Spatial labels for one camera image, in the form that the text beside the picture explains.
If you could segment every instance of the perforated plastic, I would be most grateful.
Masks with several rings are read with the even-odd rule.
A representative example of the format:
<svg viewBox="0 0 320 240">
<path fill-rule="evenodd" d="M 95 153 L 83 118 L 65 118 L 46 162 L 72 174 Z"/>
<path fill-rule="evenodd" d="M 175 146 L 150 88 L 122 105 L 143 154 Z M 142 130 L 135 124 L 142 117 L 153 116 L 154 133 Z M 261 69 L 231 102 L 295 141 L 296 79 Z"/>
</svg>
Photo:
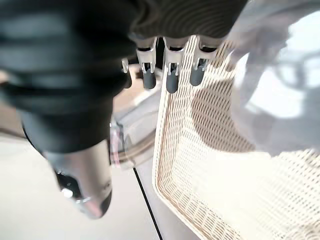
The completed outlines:
<svg viewBox="0 0 320 240">
<path fill-rule="evenodd" d="M 230 117 L 231 44 L 194 87 L 195 44 L 192 37 L 186 46 L 178 91 L 163 81 L 153 156 L 159 197 L 203 240 L 320 239 L 320 156 L 255 152 Z"/>
</svg>

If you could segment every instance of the black rubber fingertip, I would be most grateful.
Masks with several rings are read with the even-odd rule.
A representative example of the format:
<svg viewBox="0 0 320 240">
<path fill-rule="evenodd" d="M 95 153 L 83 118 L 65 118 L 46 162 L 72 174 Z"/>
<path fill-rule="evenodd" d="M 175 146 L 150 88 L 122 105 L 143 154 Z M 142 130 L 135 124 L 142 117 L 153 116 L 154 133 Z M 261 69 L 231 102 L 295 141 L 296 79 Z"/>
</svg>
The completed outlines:
<svg viewBox="0 0 320 240">
<path fill-rule="evenodd" d="M 174 94 L 178 90 L 179 76 L 176 76 L 176 70 L 172 71 L 171 75 L 166 77 L 166 90 Z"/>
<path fill-rule="evenodd" d="M 131 75 L 130 75 L 130 72 L 128 72 L 127 74 L 126 74 L 126 83 L 125 83 L 125 86 L 124 86 L 124 88 L 126 88 L 126 89 L 128 89 L 128 88 L 130 88 L 131 86 L 132 86 L 132 79 L 131 79 Z"/>
<path fill-rule="evenodd" d="M 201 84 L 202 79 L 204 78 L 205 71 L 202 71 L 200 67 L 197 70 L 192 69 L 190 75 L 190 83 L 192 86 L 198 86 Z"/>
<path fill-rule="evenodd" d="M 146 73 L 143 74 L 143 87 L 145 89 L 153 89 L 156 83 L 156 74 L 151 73 L 151 70 L 148 69 Z"/>
</svg>

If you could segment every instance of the plastic basket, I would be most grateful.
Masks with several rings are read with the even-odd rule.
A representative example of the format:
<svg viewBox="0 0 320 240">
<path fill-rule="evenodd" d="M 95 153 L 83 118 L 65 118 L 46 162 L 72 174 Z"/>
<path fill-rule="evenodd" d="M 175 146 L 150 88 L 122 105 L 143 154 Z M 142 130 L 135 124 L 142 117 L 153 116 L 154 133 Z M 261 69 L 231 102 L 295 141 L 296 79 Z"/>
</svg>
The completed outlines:
<svg viewBox="0 0 320 240">
<path fill-rule="evenodd" d="M 254 151 L 230 116 L 231 44 L 193 87 L 196 41 L 186 46 L 178 91 L 168 93 L 163 81 L 153 155 L 158 196 L 203 240 L 320 239 L 320 157 Z"/>
</svg>

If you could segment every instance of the black cable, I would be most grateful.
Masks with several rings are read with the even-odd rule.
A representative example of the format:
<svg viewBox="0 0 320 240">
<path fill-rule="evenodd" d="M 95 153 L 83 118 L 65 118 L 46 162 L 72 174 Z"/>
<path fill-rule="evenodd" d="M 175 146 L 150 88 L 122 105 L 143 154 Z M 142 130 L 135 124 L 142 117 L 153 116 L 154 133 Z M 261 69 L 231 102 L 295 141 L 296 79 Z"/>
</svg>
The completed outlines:
<svg viewBox="0 0 320 240">
<path fill-rule="evenodd" d="M 138 184 L 139 184 L 139 186 L 140 186 L 140 189 L 141 189 L 143 198 L 144 198 L 144 200 L 145 200 L 146 206 L 148 207 L 148 210 L 149 210 L 150 216 L 151 216 L 151 218 L 152 218 L 152 222 L 153 222 L 153 224 L 154 224 L 155 230 L 156 230 L 156 232 L 158 233 L 159 240 L 163 240 L 163 238 L 162 238 L 162 236 L 161 236 L 161 233 L 160 233 L 160 230 L 159 230 L 159 227 L 158 227 L 158 224 L 157 224 L 157 222 L 156 222 L 155 216 L 154 216 L 154 214 L 153 214 L 153 212 L 152 212 L 152 210 L 151 210 L 149 201 L 148 201 L 148 199 L 147 199 L 146 192 L 145 192 L 144 187 L 142 186 L 142 183 L 141 183 L 141 181 L 140 181 L 140 177 L 139 177 L 139 175 L 138 175 L 137 169 L 134 167 L 134 168 L 133 168 L 133 171 L 134 171 L 135 177 L 136 177 L 136 179 L 137 179 L 137 181 L 138 181 Z"/>
</svg>

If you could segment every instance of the metal bracket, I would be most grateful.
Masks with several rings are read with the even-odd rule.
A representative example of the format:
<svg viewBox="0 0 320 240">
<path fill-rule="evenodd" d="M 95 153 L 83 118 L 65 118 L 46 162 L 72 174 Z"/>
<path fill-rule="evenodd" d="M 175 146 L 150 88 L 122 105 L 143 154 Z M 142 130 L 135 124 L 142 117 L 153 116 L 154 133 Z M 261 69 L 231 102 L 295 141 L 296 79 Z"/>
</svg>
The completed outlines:
<svg viewBox="0 0 320 240">
<path fill-rule="evenodd" d="M 156 43 L 157 37 L 154 37 L 151 44 L 148 47 L 138 48 L 136 50 L 136 54 L 139 60 L 139 64 L 141 66 L 142 72 L 144 74 L 147 73 L 148 68 L 150 68 L 150 72 L 153 74 L 156 68 Z"/>
</svg>

